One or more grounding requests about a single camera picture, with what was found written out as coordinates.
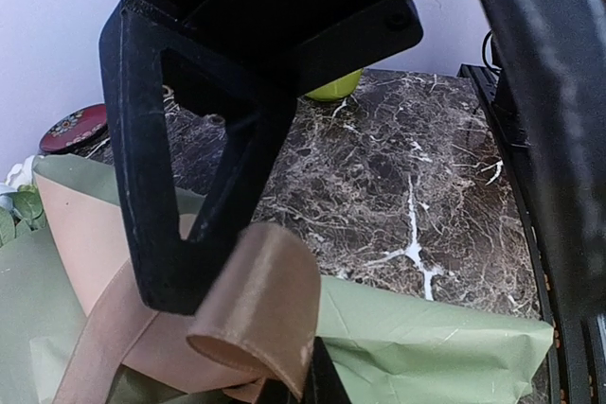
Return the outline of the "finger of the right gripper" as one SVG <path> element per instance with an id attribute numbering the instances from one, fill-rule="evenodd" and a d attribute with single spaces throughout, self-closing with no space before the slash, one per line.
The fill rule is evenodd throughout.
<path id="1" fill-rule="evenodd" d="M 291 128 L 296 100 L 193 38 L 142 0 L 120 0 L 99 38 L 118 196 L 136 285 L 152 309 L 194 313 L 249 224 Z M 227 136 L 182 237 L 162 91 Z"/>

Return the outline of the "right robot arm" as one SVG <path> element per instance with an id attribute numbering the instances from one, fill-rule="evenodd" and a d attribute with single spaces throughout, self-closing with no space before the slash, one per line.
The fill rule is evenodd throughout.
<path id="1" fill-rule="evenodd" d="M 561 304 L 605 308 L 605 9 L 601 0 L 481 0 L 529 140 Z M 119 199 L 143 302 L 190 314 L 249 223 L 299 97 L 416 45 L 412 0 L 121 0 L 99 39 Z M 164 85 L 227 143 L 188 238 Z"/>

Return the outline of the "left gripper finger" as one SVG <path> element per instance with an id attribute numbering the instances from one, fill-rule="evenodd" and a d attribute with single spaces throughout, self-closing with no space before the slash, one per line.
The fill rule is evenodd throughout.
<path id="1" fill-rule="evenodd" d="M 312 362 L 302 402 L 305 404 L 348 404 L 348 394 L 320 337 L 314 339 Z"/>

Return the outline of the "green and pink wrapping paper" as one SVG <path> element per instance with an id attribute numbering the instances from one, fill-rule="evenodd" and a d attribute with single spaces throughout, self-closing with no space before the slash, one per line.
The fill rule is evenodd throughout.
<path id="1" fill-rule="evenodd" d="M 32 172 L 33 184 L 18 191 L 38 190 L 47 226 L 1 246 L 5 403 L 58 403 L 90 310 L 130 262 L 110 166 L 47 157 Z M 552 343 L 544 322 L 320 278 L 314 338 L 327 347 L 348 403 L 515 403 L 530 393 Z M 268 380 L 255 403 L 302 398 Z M 103 403 L 250 402 L 223 391 L 184 394 L 120 366 Z"/>

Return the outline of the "lime green plastic bowl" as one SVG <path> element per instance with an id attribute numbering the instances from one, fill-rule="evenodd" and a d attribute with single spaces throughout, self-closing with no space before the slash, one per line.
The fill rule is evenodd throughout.
<path id="1" fill-rule="evenodd" d="M 306 97 L 322 102 L 333 102 L 348 97 L 356 90 L 362 74 L 363 69 L 356 70 L 308 92 Z"/>

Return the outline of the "blue fake flower stem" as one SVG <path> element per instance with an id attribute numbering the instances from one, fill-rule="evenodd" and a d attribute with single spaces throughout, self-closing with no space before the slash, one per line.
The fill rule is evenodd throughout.
<path id="1" fill-rule="evenodd" d="M 1 246 L 46 226 L 45 210 L 37 189 L 1 195 Z"/>

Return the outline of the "white fake flower stem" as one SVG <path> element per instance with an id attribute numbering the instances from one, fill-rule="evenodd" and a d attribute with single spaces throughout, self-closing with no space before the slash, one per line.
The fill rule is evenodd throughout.
<path id="1" fill-rule="evenodd" d="M 16 193 L 23 185 L 33 184 L 33 166 L 38 155 L 28 156 L 23 163 L 15 164 L 9 171 L 6 179 L 1 182 L 1 207 L 11 212 L 13 202 L 10 199 L 12 193 Z"/>

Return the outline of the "tan ribbon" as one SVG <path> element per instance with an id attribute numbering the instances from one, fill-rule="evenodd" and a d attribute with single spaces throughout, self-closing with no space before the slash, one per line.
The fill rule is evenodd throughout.
<path id="1" fill-rule="evenodd" d="M 304 395 L 321 278 L 290 231 L 255 223 L 191 316 L 146 307 L 125 262 L 88 314 L 55 395 L 103 403 L 120 366 L 184 394 L 223 391 L 255 403 L 268 380 Z"/>

